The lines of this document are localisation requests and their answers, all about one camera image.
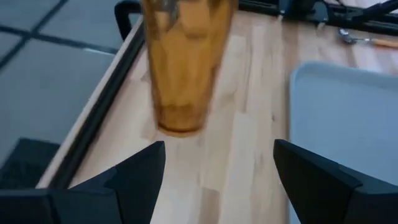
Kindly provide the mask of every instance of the black frame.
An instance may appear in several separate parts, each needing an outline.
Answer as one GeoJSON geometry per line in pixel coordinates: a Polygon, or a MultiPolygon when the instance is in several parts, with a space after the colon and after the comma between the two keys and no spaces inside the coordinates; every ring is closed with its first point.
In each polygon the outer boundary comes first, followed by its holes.
{"type": "MultiPolygon", "coordinates": [[[[327,25],[358,29],[367,32],[377,32],[388,35],[398,35],[397,14],[386,14],[379,16],[377,20],[369,20],[367,22],[357,23],[355,21],[349,20],[343,15],[346,12],[359,12],[363,9],[358,7],[344,7],[337,4],[326,4],[326,6],[329,12],[332,12],[332,16],[329,16],[327,20],[322,21],[327,25]]],[[[279,11],[278,0],[239,0],[239,10],[267,14],[270,16],[278,16],[283,14],[283,12],[279,11]]],[[[115,16],[123,40],[125,40],[132,28],[128,18],[128,15],[131,13],[141,13],[141,7],[138,2],[123,1],[115,6],[115,16]]],[[[305,17],[295,17],[294,19],[308,21],[308,19],[305,17]]],[[[111,74],[109,81],[101,92],[93,109],[90,111],[86,121],[77,134],[70,150],[60,164],[55,176],[51,180],[49,188],[68,188],[73,176],[83,161],[90,144],[96,137],[108,110],[112,106],[113,100],[118,94],[118,91],[123,84],[125,77],[127,76],[130,66],[138,56],[141,47],[144,45],[144,41],[144,25],[141,23],[119,63],[111,74]]]]}

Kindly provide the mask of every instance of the butcher block countertop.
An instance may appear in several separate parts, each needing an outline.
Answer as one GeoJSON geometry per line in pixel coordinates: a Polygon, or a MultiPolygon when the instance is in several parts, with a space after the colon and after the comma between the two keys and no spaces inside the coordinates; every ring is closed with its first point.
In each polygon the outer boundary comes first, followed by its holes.
{"type": "MultiPolygon", "coordinates": [[[[71,186],[163,140],[165,173],[151,223],[287,223],[287,196],[272,147],[274,139],[289,138],[289,77],[307,60],[398,74],[397,50],[346,45],[336,27],[317,30],[313,24],[237,12],[206,128],[189,138],[173,138],[156,130],[143,47],[71,186]]],[[[70,147],[106,76],[47,175],[51,176],[57,160],[62,160],[62,151],[70,147]]],[[[46,181],[48,177],[42,179],[42,186],[46,181]]]]}

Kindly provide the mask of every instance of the plastic tray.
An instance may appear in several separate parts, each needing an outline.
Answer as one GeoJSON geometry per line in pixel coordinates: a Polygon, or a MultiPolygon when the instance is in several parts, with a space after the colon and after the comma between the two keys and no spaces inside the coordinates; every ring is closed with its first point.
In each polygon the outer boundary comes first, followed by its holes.
{"type": "MultiPolygon", "coordinates": [[[[290,141],[398,185],[398,78],[307,62],[290,79],[290,141]]],[[[289,205],[290,223],[300,223],[289,205]]]]}

